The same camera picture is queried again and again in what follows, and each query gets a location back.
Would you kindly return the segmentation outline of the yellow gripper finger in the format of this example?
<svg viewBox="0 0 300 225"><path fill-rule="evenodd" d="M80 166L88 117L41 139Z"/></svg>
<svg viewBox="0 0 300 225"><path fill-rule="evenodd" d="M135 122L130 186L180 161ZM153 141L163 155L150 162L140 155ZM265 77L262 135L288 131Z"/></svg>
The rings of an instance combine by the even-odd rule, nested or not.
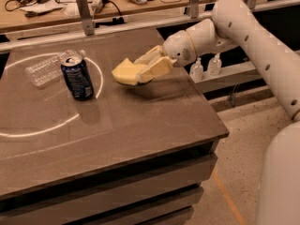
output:
<svg viewBox="0 0 300 225"><path fill-rule="evenodd" d="M149 50L146 54L140 56L134 61L134 64L144 64L148 65L152 61L157 61L160 57L163 57L164 53L162 51L162 47L157 45L156 47Z"/></svg>
<svg viewBox="0 0 300 225"><path fill-rule="evenodd" d="M163 56L151 65L146 65L137 75L139 83L149 83L150 81L160 76L170 73L173 69L173 64L176 59L171 59L169 56Z"/></svg>

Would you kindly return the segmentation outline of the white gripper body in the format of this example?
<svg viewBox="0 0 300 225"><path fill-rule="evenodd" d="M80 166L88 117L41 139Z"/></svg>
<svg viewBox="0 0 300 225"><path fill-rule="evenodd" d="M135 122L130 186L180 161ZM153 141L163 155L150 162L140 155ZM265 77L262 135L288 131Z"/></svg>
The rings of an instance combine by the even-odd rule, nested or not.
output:
<svg viewBox="0 0 300 225"><path fill-rule="evenodd" d="M169 56L176 68L196 61L197 54L187 31L181 30L169 36L163 43L163 52Z"/></svg>

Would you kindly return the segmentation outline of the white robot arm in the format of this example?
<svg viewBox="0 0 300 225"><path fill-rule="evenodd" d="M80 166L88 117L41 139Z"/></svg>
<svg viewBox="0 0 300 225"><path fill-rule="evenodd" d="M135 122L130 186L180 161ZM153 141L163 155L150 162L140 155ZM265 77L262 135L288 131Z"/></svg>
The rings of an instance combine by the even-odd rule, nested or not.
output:
<svg viewBox="0 0 300 225"><path fill-rule="evenodd" d="M242 0L218 0L212 17L168 37L162 53L178 67L206 53L243 49L292 123L264 156L255 225L300 225L300 57L255 19Z"/></svg>

